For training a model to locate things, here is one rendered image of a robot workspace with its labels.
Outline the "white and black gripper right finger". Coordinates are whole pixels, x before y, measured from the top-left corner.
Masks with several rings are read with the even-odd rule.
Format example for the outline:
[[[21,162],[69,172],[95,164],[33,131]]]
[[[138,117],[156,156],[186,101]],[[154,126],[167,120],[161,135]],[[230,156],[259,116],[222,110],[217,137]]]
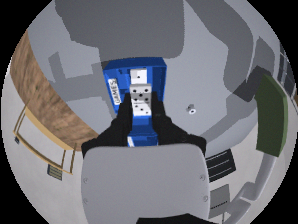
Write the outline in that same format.
[[[188,134],[186,131],[172,123],[171,118],[166,116],[163,101],[158,101],[157,91],[151,92],[151,117],[152,128],[154,132],[158,134],[158,145],[179,143],[195,144],[201,148],[205,157],[206,139],[193,134]]]

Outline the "small silver hex nut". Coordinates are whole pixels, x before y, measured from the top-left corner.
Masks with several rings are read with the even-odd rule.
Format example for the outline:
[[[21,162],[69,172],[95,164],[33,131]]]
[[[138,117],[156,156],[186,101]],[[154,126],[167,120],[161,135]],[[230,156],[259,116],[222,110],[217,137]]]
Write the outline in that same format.
[[[194,112],[196,112],[194,107],[190,107],[188,110],[190,114],[193,114]]]

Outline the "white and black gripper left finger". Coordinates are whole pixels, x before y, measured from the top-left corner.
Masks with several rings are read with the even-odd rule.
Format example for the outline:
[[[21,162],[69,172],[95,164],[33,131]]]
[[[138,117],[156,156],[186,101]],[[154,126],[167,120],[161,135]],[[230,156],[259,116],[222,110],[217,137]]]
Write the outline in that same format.
[[[111,121],[111,126],[97,138],[93,138],[81,145],[83,160],[88,150],[100,146],[126,147],[128,134],[132,131],[133,107],[131,94],[125,93],[123,103],[119,104],[117,118]]]

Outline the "blue rack of labelled bins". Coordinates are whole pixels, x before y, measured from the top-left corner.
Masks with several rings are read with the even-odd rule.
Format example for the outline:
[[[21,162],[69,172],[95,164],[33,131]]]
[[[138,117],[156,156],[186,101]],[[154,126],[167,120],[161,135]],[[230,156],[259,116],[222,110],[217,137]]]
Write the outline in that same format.
[[[158,101],[164,101],[167,65],[162,57],[112,60],[103,69],[103,75],[115,113],[118,113],[119,104],[124,101],[125,92],[130,93],[129,87],[132,84],[130,70],[139,68],[147,69],[147,83],[151,83],[152,91],[157,91]],[[134,116],[133,113],[133,125],[131,133],[128,134],[128,146],[157,146],[156,136],[157,134],[152,128],[151,115]]]

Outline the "white domino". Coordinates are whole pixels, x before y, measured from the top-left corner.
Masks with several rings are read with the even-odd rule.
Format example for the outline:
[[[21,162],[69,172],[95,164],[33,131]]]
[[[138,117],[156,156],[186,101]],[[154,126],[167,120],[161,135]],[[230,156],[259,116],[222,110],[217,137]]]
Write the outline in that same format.
[[[131,83],[132,84],[143,84],[147,83],[147,69],[139,68],[139,69],[131,69]]]
[[[134,116],[151,115],[151,83],[130,84]]]

